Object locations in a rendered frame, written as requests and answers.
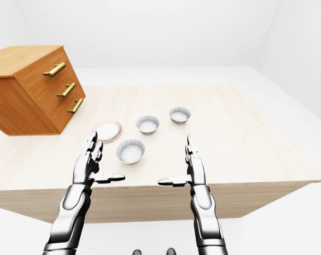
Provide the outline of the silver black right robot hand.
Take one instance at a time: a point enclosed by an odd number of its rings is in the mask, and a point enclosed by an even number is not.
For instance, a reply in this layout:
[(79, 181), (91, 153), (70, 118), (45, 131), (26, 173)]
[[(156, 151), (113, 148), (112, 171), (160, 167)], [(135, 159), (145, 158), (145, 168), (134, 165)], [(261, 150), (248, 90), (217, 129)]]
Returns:
[(160, 179), (158, 184), (161, 186), (180, 187), (189, 184), (190, 186), (205, 185), (205, 170), (198, 149), (195, 146), (192, 136), (187, 136), (187, 144), (185, 145), (185, 161), (187, 163), (187, 174), (177, 175)]

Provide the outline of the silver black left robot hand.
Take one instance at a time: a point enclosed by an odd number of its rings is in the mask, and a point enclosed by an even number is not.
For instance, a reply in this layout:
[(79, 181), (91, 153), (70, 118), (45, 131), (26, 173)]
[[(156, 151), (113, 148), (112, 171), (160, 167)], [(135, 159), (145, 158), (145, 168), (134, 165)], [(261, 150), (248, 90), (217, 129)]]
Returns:
[(103, 142), (98, 140), (97, 131), (93, 131), (75, 163), (73, 184), (85, 184), (91, 187), (94, 182), (107, 184), (125, 180), (125, 176), (123, 174), (99, 171), (99, 162), (102, 159), (102, 150)]

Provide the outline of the patterned grey white bowl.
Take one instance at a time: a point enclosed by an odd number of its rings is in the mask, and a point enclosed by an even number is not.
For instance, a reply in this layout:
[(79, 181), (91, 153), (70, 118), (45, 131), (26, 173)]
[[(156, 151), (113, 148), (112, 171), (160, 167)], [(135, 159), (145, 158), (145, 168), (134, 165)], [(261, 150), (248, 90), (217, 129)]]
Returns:
[(144, 143), (136, 139), (123, 141), (116, 150), (118, 160), (124, 164), (135, 164), (142, 159), (144, 154)]
[(169, 111), (169, 116), (174, 123), (184, 124), (190, 119), (191, 112), (184, 107), (174, 107)]
[(143, 134), (153, 134), (159, 125), (160, 121), (151, 115), (142, 116), (136, 121), (136, 127)]

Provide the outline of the white plate with red rings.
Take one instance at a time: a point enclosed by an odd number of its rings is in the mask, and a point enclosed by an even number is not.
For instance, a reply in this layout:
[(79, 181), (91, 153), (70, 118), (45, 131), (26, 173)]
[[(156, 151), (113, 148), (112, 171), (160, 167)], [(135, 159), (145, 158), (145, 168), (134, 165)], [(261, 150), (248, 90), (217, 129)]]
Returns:
[(105, 120), (97, 123), (91, 130), (97, 132), (97, 139), (103, 143), (116, 140), (122, 133), (122, 125), (115, 120)]

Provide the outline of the wooden cabinet drawer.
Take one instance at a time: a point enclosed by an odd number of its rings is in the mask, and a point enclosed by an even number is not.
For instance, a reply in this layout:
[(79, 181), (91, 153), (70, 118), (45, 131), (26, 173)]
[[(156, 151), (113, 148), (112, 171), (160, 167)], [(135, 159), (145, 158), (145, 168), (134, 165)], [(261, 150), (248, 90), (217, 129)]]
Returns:
[(57, 133), (62, 133), (73, 116), (70, 111), (81, 98), (85, 98), (85, 93), (81, 88), (74, 88), (65, 98), (57, 96), (55, 93), (47, 97), (42, 106)]
[[(65, 66), (62, 69), (57, 69), (58, 71), (54, 72), (54, 76), (44, 75), (44, 73), (50, 73), (62, 63), (64, 63)], [(73, 67), (64, 48), (60, 47), (20, 70), (15, 75), (15, 78), (28, 91), (39, 91), (45, 87), (60, 85), (62, 82), (70, 82), (70, 78), (73, 78), (73, 76)]]
[(49, 97), (50, 95), (52, 94), (59, 94), (59, 93), (62, 93), (66, 90), (66, 85), (67, 84), (71, 84), (73, 82), (76, 83), (76, 86), (75, 88), (81, 88), (81, 85), (79, 83), (79, 80), (76, 76), (76, 74), (74, 73), (74, 76), (73, 78), (70, 78), (70, 82), (62, 82), (60, 85), (56, 85), (56, 86), (50, 86), (50, 87), (45, 87), (43, 90), (39, 90), (39, 91), (29, 91), (33, 98), (36, 100), (36, 102), (38, 103), (38, 105), (41, 107), (41, 109), (43, 111), (44, 110), (44, 107), (42, 106), (43, 103), (45, 102), (45, 100), (47, 99), (47, 97)]

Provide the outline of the wooden cabinet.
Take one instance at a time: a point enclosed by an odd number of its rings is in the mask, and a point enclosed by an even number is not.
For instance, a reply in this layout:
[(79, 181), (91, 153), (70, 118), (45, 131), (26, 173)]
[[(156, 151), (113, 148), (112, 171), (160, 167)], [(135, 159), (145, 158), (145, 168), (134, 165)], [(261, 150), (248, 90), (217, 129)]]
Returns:
[(0, 130), (7, 135), (59, 134), (15, 75), (62, 45), (10, 46), (0, 50)]

